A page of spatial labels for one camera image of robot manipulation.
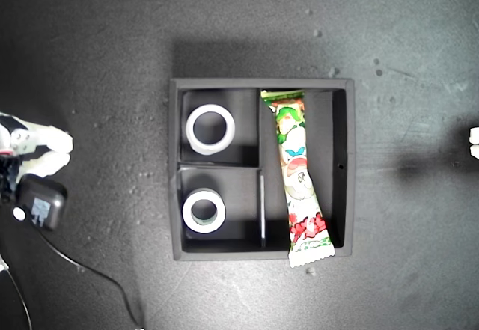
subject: white object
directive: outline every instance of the white object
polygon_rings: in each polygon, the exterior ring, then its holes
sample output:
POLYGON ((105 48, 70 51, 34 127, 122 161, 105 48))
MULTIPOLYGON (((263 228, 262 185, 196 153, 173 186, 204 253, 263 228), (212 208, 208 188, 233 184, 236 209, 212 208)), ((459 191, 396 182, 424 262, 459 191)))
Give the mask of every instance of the white object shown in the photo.
POLYGON ((471 128, 469 143, 473 144, 471 147, 471 155, 479 159, 479 128, 471 128))
POLYGON ((212 233, 218 230, 225 222, 226 208, 222 197, 217 192, 208 188, 199 188, 192 192, 183 204, 183 220, 187 227, 197 233, 212 233), (215 214, 209 219, 199 219, 192 211, 197 201, 210 201, 216 207, 215 214))
POLYGON ((17 182, 25 174, 47 177, 62 169, 70 162, 73 138, 53 126, 42 126, 0 113, 0 154, 22 156, 34 153, 39 146, 46 146, 50 151, 38 159, 23 162, 17 182))
POLYGON ((204 156, 210 156, 212 154, 225 150, 228 145, 231 144, 234 138, 235 124, 231 113, 225 108, 218 106, 217 104, 205 104, 196 108, 188 117, 186 121, 186 137, 191 145, 192 149, 204 156), (194 127, 196 120, 205 113, 216 113, 223 117, 226 123, 226 132, 223 138, 214 144, 205 144, 196 138, 194 127))
POLYGON ((469 143, 479 144, 479 128, 471 128, 471 132, 469 134, 469 143))
POLYGON ((3 272, 4 270, 8 270, 8 264, 3 260, 3 257, 0 255, 0 272, 3 272))
POLYGON ((24 221, 26 218, 25 211, 22 208, 14 207, 13 208, 13 216, 18 221, 24 221))

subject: black power adapter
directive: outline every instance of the black power adapter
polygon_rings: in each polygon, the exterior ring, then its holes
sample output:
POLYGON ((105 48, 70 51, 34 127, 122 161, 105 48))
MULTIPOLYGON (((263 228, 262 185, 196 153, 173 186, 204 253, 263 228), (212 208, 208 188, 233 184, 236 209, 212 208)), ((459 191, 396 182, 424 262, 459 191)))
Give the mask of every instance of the black power adapter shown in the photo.
POLYGON ((35 225, 47 230, 55 230, 67 205, 68 192, 60 183, 53 180, 26 174, 16 190, 16 206, 35 225))

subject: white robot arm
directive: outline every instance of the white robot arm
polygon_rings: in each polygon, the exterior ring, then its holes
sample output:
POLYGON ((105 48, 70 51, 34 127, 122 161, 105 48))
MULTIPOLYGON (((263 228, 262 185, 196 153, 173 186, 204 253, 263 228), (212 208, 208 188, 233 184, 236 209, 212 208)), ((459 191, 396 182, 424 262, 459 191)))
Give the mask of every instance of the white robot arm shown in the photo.
POLYGON ((25 174, 46 177, 62 169, 70 161, 73 138, 53 126, 41 126, 0 113, 0 154, 24 156, 34 153, 39 146, 46 146, 49 151, 37 159, 22 162, 17 182, 25 174))

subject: small hole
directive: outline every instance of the small hole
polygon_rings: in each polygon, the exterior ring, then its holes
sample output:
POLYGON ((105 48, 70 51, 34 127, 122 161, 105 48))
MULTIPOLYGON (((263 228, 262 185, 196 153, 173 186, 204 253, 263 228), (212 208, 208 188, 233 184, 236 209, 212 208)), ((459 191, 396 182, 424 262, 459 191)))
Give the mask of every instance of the small hole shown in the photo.
POLYGON ((201 200, 193 204, 193 215, 200 220, 211 219, 216 214, 216 207, 210 201, 201 200))
POLYGON ((226 133, 225 119, 218 113, 209 111, 198 117, 193 126, 193 132, 202 143, 218 143, 226 133))

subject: snack wrapper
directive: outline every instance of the snack wrapper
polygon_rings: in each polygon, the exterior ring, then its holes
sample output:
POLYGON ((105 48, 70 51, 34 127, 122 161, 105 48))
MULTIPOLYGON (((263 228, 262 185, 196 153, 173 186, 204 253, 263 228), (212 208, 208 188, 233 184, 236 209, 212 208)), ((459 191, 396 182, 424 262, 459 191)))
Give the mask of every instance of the snack wrapper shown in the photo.
POLYGON ((281 173, 290 220, 291 267, 335 254, 308 173, 304 91, 262 91, 276 117, 281 173))

